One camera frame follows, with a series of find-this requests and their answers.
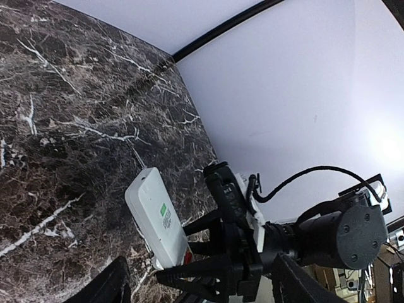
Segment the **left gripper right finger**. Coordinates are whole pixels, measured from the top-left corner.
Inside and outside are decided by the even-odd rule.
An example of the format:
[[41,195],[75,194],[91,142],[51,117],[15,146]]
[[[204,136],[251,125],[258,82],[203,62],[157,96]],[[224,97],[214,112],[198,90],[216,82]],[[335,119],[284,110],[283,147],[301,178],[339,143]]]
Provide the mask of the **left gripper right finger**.
[[278,254],[271,273],[275,302],[345,302],[312,279],[286,254]]

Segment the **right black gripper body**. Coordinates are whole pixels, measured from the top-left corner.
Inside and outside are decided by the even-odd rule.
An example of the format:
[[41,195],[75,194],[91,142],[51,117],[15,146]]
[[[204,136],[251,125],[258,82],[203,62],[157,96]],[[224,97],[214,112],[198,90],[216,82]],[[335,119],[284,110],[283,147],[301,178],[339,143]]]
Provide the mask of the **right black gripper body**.
[[220,300],[228,302],[231,296],[253,302],[258,294],[263,264],[256,248],[251,230],[241,230],[234,224],[222,223],[225,254],[229,264],[225,265],[220,279]]

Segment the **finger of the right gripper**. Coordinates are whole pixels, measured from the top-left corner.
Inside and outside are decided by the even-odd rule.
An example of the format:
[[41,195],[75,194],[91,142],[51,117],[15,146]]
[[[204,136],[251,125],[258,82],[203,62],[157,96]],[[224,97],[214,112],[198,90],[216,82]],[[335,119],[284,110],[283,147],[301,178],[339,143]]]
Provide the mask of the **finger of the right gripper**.
[[211,256],[189,264],[158,271],[158,283],[211,302],[227,302],[237,283],[231,257]]
[[183,227],[188,237],[198,235],[202,239],[206,234],[205,241],[188,242],[194,254],[200,256],[216,256],[225,252],[225,240],[223,226],[218,216],[203,216]]

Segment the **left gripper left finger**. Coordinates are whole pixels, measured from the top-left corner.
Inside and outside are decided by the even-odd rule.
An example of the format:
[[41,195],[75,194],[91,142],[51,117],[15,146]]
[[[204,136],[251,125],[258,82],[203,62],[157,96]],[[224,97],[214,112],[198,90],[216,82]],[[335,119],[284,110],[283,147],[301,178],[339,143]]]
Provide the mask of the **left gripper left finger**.
[[131,302],[130,272],[126,258],[118,256],[88,285],[65,303]]

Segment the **white remote green buttons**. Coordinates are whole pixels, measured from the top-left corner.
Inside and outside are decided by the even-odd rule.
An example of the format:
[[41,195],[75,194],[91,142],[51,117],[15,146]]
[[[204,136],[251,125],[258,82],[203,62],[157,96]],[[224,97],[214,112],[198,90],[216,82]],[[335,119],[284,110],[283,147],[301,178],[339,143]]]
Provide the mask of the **white remote green buttons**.
[[153,253],[153,267],[183,265],[184,254],[191,249],[159,170],[143,169],[126,189],[125,201]]

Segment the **clear pen screwdriver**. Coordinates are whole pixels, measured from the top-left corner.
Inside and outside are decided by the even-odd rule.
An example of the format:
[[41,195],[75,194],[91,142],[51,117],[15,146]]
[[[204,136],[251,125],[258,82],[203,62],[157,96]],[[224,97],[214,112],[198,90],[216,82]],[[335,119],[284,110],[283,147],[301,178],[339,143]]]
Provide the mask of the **clear pen screwdriver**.
[[141,167],[141,169],[146,169],[147,166],[145,165],[144,161],[140,157],[139,153],[136,151],[133,143],[131,141],[129,141],[129,140],[126,140],[126,143],[127,143],[128,147],[130,147],[130,149],[131,149],[131,151],[132,151],[138,165]]

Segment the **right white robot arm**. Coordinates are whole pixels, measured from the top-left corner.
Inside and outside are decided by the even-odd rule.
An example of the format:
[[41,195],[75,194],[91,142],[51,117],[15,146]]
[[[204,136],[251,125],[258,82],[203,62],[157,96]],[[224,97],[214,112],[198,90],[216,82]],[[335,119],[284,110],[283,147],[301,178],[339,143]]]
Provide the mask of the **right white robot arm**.
[[209,232],[208,241],[189,245],[201,260],[157,273],[159,283],[187,294],[210,302],[234,295],[253,302],[268,276],[276,302],[339,302],[304,267],[363,270],[387,239],[381,209],[387,193],[364,179],[280,224],[265,220],[258,208],[273,197],[260,194],[259,175],[244,182],[227,162],[205,167],[203,175],[217,208],[184,227],[186,235]]

